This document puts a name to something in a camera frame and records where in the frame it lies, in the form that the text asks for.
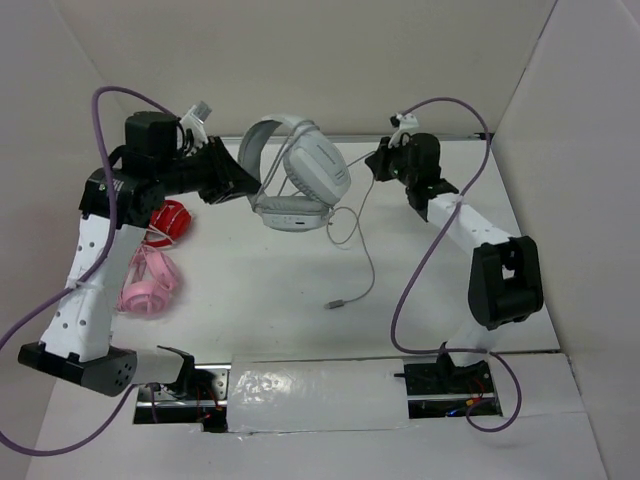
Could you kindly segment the white grey headphones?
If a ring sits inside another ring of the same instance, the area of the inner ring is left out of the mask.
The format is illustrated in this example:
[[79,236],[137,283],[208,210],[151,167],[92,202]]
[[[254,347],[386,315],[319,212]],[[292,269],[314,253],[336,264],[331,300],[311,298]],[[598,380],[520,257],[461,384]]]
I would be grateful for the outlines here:
[[[261,176],[262,151],[280,127],[289,130],[266,177]],[[310,119],[290,114],[263,117],[245,133],[238,151],[239,165],[259,183],[249,197],[252,211],[273,230],[308,232],[327,224],[330,213],[351,186],[341,152]],[[283,167],[298,196],[269,196],[266,188]]]

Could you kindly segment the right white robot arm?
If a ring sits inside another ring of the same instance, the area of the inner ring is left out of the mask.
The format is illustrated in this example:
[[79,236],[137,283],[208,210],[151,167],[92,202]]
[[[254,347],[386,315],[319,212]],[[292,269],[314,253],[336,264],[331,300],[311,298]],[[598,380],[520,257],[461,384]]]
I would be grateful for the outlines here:
[[487,370],[482,351],[495,346],[504,326],[525,321],[544,303],[535,241],[494,226],[467,204],[443,177],[440,153],[435,136],[401,133],[382,138],[365,160],[375,180],[400,182],[421,219],[470,257],[470,317],[444,343],[434,364],[405,372],[412,394],[421,387],[460,393],[476,384]]

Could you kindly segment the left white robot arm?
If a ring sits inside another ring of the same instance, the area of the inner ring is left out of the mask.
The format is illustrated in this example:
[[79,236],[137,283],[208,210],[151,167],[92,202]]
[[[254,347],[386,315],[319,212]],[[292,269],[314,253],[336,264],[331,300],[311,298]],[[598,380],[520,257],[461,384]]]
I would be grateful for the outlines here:
[[79,237],[55,314],[41,338],[21,346],[21,365],[87,390],[115,397],[133,384],[137,352],[111,344],[114,314],[133,260],[156,278],[143,300],[156,311],[177,273],[144,242],[154,212],[174,195],[197,193],[220,204],[258,191],[259,183],[204,129],[205,114],[183,117],[137,112],[125,122],[125,142],[86,180]]

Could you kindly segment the red headphones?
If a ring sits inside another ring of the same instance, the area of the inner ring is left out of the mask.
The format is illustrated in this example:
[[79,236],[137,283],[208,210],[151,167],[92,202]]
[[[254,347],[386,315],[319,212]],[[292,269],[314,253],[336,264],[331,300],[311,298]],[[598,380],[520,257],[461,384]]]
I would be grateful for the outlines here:
[[144,243],[153,248],[170,247],[188,232],[192,220],[183,203],[165,200],[152,214]]

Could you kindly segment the pink headphones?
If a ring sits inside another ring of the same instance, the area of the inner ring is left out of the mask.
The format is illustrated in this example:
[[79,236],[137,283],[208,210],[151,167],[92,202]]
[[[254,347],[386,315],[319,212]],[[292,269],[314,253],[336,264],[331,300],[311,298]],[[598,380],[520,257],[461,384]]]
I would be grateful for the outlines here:
[[129,263],[116,309],[136,315],[160,314],[180,282],[181,275],[173,260],[156,248],[142,244]]

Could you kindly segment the white glossy cover panel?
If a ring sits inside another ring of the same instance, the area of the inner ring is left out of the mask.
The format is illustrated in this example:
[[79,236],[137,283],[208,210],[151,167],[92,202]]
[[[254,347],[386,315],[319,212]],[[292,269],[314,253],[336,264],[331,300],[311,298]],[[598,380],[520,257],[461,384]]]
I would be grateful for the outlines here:
[[370,431],[409,424],[399,359],[244,362],[227,399],[234,433]]

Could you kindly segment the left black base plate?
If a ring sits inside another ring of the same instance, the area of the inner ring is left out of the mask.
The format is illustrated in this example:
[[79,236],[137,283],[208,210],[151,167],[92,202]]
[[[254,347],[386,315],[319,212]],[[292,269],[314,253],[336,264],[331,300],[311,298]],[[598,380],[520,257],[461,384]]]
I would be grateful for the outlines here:
[[230,364],[199,364],[195,366],[194,379],[190,380],[184,391],[176,392],[161,385],[151,392],[149,387],[140,387],[137,403],[149,406],[154,399],[157,405],[195,405],[225,406],[228,397]]

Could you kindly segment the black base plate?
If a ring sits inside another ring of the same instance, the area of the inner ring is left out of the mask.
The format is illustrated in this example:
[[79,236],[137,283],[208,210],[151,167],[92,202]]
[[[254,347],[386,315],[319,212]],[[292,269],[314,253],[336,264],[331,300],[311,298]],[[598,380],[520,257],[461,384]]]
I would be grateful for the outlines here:
[[492,394],[494,384],[486,361],[471,366],[457,367],[448,355],[434,362],[410,361],[405,363],[394,378],[404,381],[407,394],[416,396]]
[[149,387],[140,387],[137,403],[149,406],[154,399],[157,405],[195,405],[225,406],[228,397],[230,364],[199,364],[195,366],[194,379],[190,380],[184,391],[176,392],[161,385],[151,392]]

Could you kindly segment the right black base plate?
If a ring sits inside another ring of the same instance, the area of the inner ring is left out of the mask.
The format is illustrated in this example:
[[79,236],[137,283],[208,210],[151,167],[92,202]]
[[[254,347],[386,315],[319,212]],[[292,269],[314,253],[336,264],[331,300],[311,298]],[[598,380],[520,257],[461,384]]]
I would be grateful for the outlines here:
[[416,396],[492,394],[494,384],[486,361],[471,366],[457,367],[448,355],[434,362],[410,361],[405,363],[394,378],[404,381],[407,394]]

